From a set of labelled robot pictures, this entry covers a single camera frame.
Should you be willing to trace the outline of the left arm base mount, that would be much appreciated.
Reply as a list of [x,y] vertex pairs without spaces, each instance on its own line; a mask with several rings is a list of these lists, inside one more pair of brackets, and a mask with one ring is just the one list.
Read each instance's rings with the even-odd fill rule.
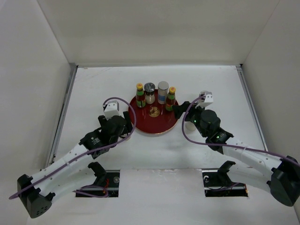
[[112,198],[119,196],[120,170],[105,170],[98,162],[88,165],[94,172],[95,180],[91,185],[75,191],[77,198]]

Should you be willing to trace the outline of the silver-lid spice shaker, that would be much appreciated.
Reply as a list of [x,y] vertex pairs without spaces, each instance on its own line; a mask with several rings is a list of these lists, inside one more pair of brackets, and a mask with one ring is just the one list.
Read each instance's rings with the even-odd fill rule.
[[148,82],[144,85],[145,99],[147,104],[153,104],[155,102],[155,84]]

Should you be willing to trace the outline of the tall pearl jar blue label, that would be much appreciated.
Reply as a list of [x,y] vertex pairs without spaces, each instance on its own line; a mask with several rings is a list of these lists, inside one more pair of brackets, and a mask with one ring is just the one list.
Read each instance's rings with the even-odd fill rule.
[[157,90],[157,101],[163,105],[165,104],[166,97],[168,94],[169,84],[166,81],[160,81],[158,83],[158,90]]

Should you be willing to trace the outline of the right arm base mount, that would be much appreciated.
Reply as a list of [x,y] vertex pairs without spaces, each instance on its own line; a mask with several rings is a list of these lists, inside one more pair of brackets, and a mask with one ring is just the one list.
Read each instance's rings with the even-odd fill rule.
[[236,163],[226,161],[219,168],[202,170],[204,194],[206,197],[248,197],[245,184],[232,182],[229,169]]

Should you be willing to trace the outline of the ketchup bottle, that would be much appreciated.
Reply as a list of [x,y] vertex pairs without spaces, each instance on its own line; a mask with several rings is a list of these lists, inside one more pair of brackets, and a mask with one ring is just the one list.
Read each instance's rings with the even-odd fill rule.
[[169,88],[169,92],[167,94],[166,101],[165,101],[165,109],[167,111],[172,111],[173,110],[173,106],[176,103],[175,92],[176,92],[176,88],[175,87],[170,87]]
[[145,93],[144,93],[144,89],[143,89],[143,84],[142,83],[138,83],[136,85],[136,104],[139,108],[143,108],[146,106],[146,99],[145,99]]

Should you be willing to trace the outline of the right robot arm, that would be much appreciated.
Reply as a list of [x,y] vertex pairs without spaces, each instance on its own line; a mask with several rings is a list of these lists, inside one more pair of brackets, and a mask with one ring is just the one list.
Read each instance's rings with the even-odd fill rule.
[[204,145],[248,166],[239,168],[235,162],[226,161],[218,169],[220,184],[241,182],[270,193],[285,206],[296,203],[300,196],[300,164],[295,158],[249,147],[221,128],[221,120],[214,111],[198,106],[195,101],[175,105],[173,111],[176,119],[183,117],[183,122],[195,125],[205,138]]

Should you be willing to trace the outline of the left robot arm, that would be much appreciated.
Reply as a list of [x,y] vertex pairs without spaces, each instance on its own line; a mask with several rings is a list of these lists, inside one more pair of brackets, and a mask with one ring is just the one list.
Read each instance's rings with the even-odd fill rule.
[[106,170],[96,161],[115,147],[122,135],[132,131],[129,113],[106,119],[99,116],[100,128],[87,133],[65,156],[38,173],[17,180],[18,197],[31,218],[43,215],[63,195],[88,186],[100,187]]

